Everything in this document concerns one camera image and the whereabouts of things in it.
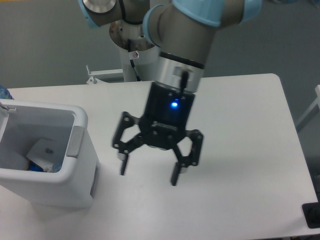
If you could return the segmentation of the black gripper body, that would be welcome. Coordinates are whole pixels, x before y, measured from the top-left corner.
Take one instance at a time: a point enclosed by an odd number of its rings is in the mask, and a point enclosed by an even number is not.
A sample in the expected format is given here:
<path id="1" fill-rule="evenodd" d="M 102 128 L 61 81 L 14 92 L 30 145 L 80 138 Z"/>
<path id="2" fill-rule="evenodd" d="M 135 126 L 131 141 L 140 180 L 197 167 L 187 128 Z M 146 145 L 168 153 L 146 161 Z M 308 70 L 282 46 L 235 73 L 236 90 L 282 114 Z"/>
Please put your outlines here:
<path id="1" fill-rule="evenodd" d="M 194 99 L 192 92 L 153 82 L 138 124 L 143 143 L 169 150 L 183 140 Z"/>

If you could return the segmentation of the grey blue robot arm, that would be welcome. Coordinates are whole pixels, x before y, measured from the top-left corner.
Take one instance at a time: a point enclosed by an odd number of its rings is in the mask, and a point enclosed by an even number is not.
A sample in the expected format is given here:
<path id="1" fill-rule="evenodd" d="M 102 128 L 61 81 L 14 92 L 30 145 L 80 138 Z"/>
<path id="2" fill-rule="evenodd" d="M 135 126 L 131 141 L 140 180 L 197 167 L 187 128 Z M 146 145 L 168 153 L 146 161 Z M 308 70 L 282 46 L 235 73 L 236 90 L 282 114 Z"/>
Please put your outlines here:
<path id="1" fill-rule="evenodd" d="M 176 185 L 183 170 L 199 164 L 204 136 L 186 125 L 214 36 L 256 17 L 262 2 L 172 0 L 151 6 L 148 0 L 80 0 L 78 5 L 90 26 L 116 21 L 141 26 L 147 41 L 159 47 L 144 113 L 121 114 L 112 146 L 122 161 L 122 175 L 130 153 L 143 145 L 173 150 L 177 161 L 170 182 Z"/>

